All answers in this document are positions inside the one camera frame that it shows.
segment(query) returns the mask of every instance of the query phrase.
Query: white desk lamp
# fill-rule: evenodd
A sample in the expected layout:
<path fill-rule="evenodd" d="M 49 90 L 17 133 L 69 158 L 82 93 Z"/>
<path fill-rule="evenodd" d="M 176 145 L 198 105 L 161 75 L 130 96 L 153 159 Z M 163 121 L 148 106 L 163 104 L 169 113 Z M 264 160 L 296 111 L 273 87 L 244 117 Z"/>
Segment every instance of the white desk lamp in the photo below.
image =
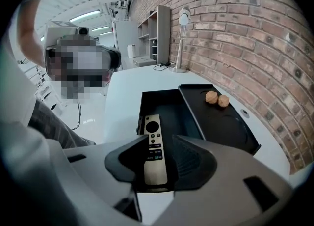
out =
<path fill-rule="evenodd" d="M 191 17 L 191 12 L 188 7 L 183 7 L 180 12 L 179 12 L 179 24 L 180 24 L 180 32 L 179 32 L 179 48 L 178 48 L 178 54 L 177 54 L 177 59 L 176 59 L 176 64 L 171 64 L 169 66 L 169 70 L 172 72 L 186 72 L 186 66 L 182 65 L 182 42 L 185 40 L 184 35 L 185 35 L 185 27 L 190 21 Z M 183 35 L 181 37 L 181 30 L 182 26 L 184 26 L 183 29 Z"/>

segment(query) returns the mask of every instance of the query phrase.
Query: fluorescent light tube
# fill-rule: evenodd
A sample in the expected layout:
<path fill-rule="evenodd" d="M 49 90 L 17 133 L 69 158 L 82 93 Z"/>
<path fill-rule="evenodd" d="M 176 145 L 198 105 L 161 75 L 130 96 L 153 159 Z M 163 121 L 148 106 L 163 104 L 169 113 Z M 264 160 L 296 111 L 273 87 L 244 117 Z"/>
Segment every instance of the fluorescent light tube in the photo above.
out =
<path fill-rule="evenodd" d="M 106 35 L 106 34 L 110 34 L 110 33 L 113 33 L 113 32 L 111 31 L 111 32 L 107 32 L 107 33 L 102 33 L 100 35 Z"/>
<path fill-rule="evenodd" d="M 92 29 L 92 31 L 98 31 L 98 30 L 105 29 L 105 28 L 109 28 L 109 26 L 105 26 L 105 27 L 101 27 L 101 28 Z"/>
<path fill-rule="evenodd" d="M 100 13 L 99 10 L 96 10 L 96 11 L 93 11 L 93 12 L 89 12 L 89 13 L 86 13 L 86 14 L 84 14 L 84 15 L 77 16 L 77 17 L 75 17 L 75 18 L 70 19 L 70 22 L 74 22 L 74 21 L 79 20 L 79 19 L 82 19 L 82 18 L 84 18 L 84 17 L 86 17 L 86 16 L 92 16 L 92 15 L 99 14 L 99 13 Z"/>

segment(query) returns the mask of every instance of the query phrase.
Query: dark pants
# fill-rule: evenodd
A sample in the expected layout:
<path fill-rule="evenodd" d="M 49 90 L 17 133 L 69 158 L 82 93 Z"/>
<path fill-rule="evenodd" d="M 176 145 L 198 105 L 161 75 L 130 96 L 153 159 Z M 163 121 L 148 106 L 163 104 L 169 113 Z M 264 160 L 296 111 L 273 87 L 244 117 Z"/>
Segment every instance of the dark pants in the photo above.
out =
<path fill-rule="evenodd" d="M 78 136 L 38 99 L 28 126 L 36 129 L 47 139 L 58 141 L 63 149 L 95 145 L 93 141 Z"/>

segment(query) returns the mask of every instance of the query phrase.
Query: lamp base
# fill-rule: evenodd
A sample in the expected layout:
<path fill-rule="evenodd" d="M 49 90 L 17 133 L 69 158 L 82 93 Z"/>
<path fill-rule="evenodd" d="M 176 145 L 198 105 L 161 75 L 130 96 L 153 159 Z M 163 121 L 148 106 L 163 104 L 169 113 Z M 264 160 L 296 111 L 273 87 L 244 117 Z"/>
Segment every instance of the lamp base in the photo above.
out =
<path fill-rule="evenodd" d="M 176 68 L 175 64 L 171 64 L 169 66 L 169 70 L 172 71 L 172 72 L 183 73 L 183 72 L 186 72 L 186 66 L 181 65 L 181 68 L 178 69 L 178 68 Z"/>

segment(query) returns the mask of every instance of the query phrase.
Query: person's arm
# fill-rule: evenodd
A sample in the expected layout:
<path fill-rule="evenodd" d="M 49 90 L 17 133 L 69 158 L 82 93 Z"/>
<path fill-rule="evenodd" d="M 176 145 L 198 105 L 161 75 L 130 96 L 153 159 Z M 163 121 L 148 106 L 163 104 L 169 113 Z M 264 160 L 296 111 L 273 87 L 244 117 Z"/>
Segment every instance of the person's arm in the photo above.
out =
<path fill-rule="evenodd" d="M 30 61 L 45 67 L 43 46 L 35 31 L 35 17 L 40 0 L 22 3 L 17 21 L 17 41 Z"/>

